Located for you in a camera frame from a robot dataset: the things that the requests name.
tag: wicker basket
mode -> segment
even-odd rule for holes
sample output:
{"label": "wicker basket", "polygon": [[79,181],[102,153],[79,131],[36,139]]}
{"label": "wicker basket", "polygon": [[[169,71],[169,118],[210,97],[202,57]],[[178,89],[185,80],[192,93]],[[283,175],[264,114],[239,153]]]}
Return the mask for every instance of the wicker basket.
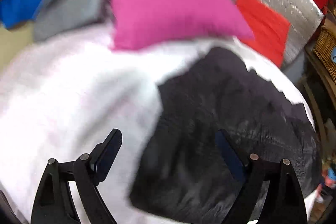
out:
{"label": "wicker basket", "polygon": [[322,26],[322,31],[313,49],[328,70],[332,80],[336,83],[336,64],[331,60],[331,51],[336,47],[336,36],[327,27]]}

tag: metal pin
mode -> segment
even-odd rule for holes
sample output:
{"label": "metal pin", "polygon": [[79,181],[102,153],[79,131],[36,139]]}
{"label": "metal pin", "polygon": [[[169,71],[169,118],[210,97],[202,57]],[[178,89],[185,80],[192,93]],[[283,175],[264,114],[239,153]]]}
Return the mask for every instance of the metal pin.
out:
{"label": "metal pin", "polygon": [[251,160],[258,160],[258,159],[259,159],[259,156],[258,156],[257,154],[252,153],[252,154],[250,155],[250,159],[251,159]]}
{"label": "metal pin", "polygon": [[55,163],[55,159],[54,158],[51,158],[51,159],[48,159],[48,164],[49,165],[52,165],[52,164],[54,164]]}
{"label": "metal pin", "polygon": [[90,157],[90,155],[87,154],[87,153],[85,153],[85,154],[82,154],[79,158],[80,158],[81,160],[87,160],[89,157]]}
{"label": "metal pin", "polygon": [[290,165],[291,164],[291,161],[289,159],[283,159],[282,162],[285,164],[285,165]]}

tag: white fabric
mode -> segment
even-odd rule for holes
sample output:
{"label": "white fabric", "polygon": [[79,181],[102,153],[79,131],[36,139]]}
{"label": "white fabric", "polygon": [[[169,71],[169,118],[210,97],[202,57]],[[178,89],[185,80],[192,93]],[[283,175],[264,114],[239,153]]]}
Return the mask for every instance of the white fabric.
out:
{"label": "white fabric", "polygon": [[[238,54],[292,103],[304,103],[313,123],[285,75],[237,39],[167,42],[129,53],[109,51],[109,37],[106,26],[59,35],[25,50],[0,78],[0,182],[28,220],[47,160],[75,160],[118,128],[122,146],[98,186],[108,209],[120,224],[173,223],[132,208],[129,187],[161,113],[157,85],[214,45]],[[89,223],[73,183],[71,189],[82,223]]]}

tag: black cloth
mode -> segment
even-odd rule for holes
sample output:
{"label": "black cloth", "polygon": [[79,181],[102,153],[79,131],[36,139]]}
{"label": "black cloth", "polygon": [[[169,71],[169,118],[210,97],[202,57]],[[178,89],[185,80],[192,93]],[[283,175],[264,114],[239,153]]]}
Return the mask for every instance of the black cloth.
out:
{"label": "black cloth", "polygon": [[[241,184],[215,144],[225,129],[247,154],[293,164],[304,197],[319,184],[321,159],[302,106],[292,106],[272,83],[231,51],[213,48],[187,73],[159,87],[163,112],[131,189],[138,209],[185,223],[221,223]],[[251,220],[260,215],[264,183]]]}

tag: pink pillow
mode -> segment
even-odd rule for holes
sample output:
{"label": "pink pillow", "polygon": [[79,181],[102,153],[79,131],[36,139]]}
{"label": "pink pillow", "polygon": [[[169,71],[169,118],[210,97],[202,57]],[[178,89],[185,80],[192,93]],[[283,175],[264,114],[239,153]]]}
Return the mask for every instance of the pink pillow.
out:
{"label": "pink pillow", "polygon": [[115,49],[137,50],[154,43],[253,32],[231,0],[111,0]]}

